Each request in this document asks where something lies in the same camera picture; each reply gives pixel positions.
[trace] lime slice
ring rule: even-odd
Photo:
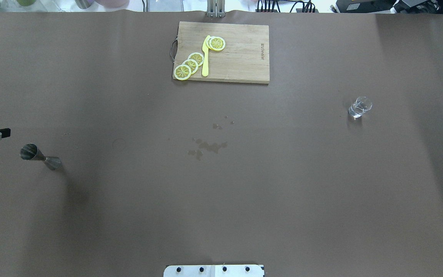
[[[184,81],[189,79],[191,75],[190,67],[187,65],[179,65],[174,69],[174,77],[177,80]]]
[[[208,40],[208,48],[213,51],[222,51],[225,48],[225,40],[221,37],[211,37]]]
[[[195,60],[197,62],[197,65],[200,67],[204,62],[204,56],[202,53],[194,52],[189,55],[188,59]]]
[[[191,69],[191,75],[196,73],[197,69],[199,68],[197,61],[193,60],[192,58],[188,58],[182,64],[187,65]]]

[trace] gray tabletop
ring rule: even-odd
[[[0,14],[0,276],[443,276],[442,15],[229,12],[269,25],[269,85],[172,80],[179,21],[211,22]]]

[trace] white metal plate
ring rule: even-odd
[[[163,277],[264,277],[263,265],[167,266]]]

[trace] metal bracket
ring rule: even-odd
[[[225,0],[208,0],[208,17],[225,17]]]

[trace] lemon slice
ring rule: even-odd
[[[202,53],[194,52],[189,55],[188,59],[195,60],[197,62],[197,65],[200,67],[204,62],[204,56]]]
[[[174,77],[177,80],[184,81],[191,76],[190,67],[188,65],[179,65],[174,69]]]
[[[191,69],[191,75],[196,73],[197,69],[199,68],[199,65],[197,64],[197,61],[193,60],[192,58],[188,58],[185,60],[183,65],[187,65]]]
[[[225,48],[225,40],[221,37],[211,37],[208,40],[208,48],[213,51],[222,51]]]

